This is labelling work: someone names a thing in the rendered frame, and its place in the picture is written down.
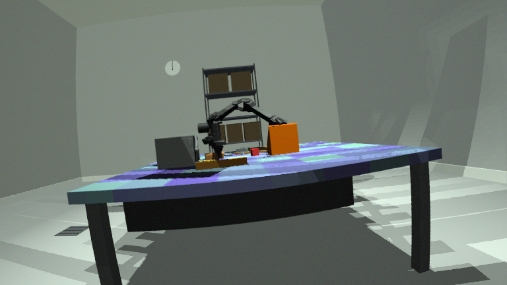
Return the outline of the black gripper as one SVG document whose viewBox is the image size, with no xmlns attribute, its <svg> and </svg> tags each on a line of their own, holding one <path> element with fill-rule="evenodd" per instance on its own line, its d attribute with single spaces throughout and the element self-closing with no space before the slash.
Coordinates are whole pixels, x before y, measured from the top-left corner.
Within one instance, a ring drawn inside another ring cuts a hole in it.
<svg viewBox="0 0 507 285">
<path fill-rule="evenodd" d="M 216 131 L 216 132 L 211 132 L 212 135 L 214 135 L 214 141 L 211 141 L 209 143 L 209 146 L 211 146 L 211 148 L 214 149 L 215 153 L 217 152 L 217 155 L 218 157 L 220 158 L 220 154 L 222 152 L 222 148 L 223 148 L 223 145 L 226 145 L 226 142 L 225 141 L 222 141 L 220 139 L 220 131 Z"/>
</svg>

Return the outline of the grey metal cabinet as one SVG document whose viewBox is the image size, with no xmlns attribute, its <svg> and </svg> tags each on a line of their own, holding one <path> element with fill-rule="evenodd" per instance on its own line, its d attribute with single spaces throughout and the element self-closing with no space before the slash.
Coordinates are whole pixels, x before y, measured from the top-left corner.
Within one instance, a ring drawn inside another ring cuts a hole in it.
<svg viewBox="0 0 507 285">
<path fill-rule="evenodd" d="M 201 159 L 197 136 L 155 139 L 158 169 L 195 166 Z"/>
</svg>

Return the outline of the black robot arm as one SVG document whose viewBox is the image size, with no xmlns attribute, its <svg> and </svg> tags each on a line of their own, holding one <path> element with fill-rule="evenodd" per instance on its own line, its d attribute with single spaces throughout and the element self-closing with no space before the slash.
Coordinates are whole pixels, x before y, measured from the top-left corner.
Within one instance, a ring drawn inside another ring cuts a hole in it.
<svg viewBox="0 0 507 285">
<path fill-rule="evenodd" d="M 243 102 L 243 108 L 239 107 L 238 104 Z M 215 113 L 212 113 L 207 118 L 207 123 L 199 123 L 197 125 L 198 133 L 209 133 L 210 129 L 211 132 L 220 131 L 220 126 L 222 119 L 226 117 L 228 114 L 233 112 L 234 110 L 240 110 L 240 111 L 247 111 L 247 112 L 253 112 L 262 119 L 266 120 L 269 123 L 269 126 L 271 125 L 284 125 L 287 124 L 286 119 L 283 119 L 282 117 L 279 117 L 278 115 L 271 115 L 267 113 L 266 111 L 262 110 L 261 108 L 257 107 L 249 98 L 241 98 L 238 101 L 233 101 L 231 104 L 229 104 L 227 107 L 220 111 L 216 111 Z M 214 135 L 212 133 L 209 133 L 209 136 L 204 138 L 203 144 L 209 144 L 211 141 L 214 141 Z"/>
</svg>

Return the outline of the yellow bar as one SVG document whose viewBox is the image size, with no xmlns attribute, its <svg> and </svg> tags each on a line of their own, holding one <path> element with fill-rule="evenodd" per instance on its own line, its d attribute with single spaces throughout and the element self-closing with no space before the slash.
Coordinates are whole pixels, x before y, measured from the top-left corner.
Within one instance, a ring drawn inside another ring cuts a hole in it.
<svg viewBox="0 0 507 285">
<path fill-rule="evenodd" d="M 220 159 L 220 160 L 209 160 L 204 162 L 196 162 L 196 170 L 207 170 L 212 168 L 222 168 L 227 166 L 242 166 L 247 165 L 247 157 L 231 158 L 231 159 Z"/>
</svg>

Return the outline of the brown cylinder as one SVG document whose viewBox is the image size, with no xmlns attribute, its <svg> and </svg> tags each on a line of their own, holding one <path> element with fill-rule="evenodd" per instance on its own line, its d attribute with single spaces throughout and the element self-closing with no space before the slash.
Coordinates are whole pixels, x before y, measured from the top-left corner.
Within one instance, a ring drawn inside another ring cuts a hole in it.
<svg viewBox="0 0 507 285">
<path fill-rule="evenodd" d="M 221 159 L 224 158 L 223 152 L 221 152 L 220 158 Z M 217 155 L 217 152 L 216 153 L 205 153 L 205 159 L 204 160 L 214 160 L 214 159 L 219 159 L 219 157 Z M 198 162 L 204 161 L 204 160 L 198 160 Z"/>
</svg>

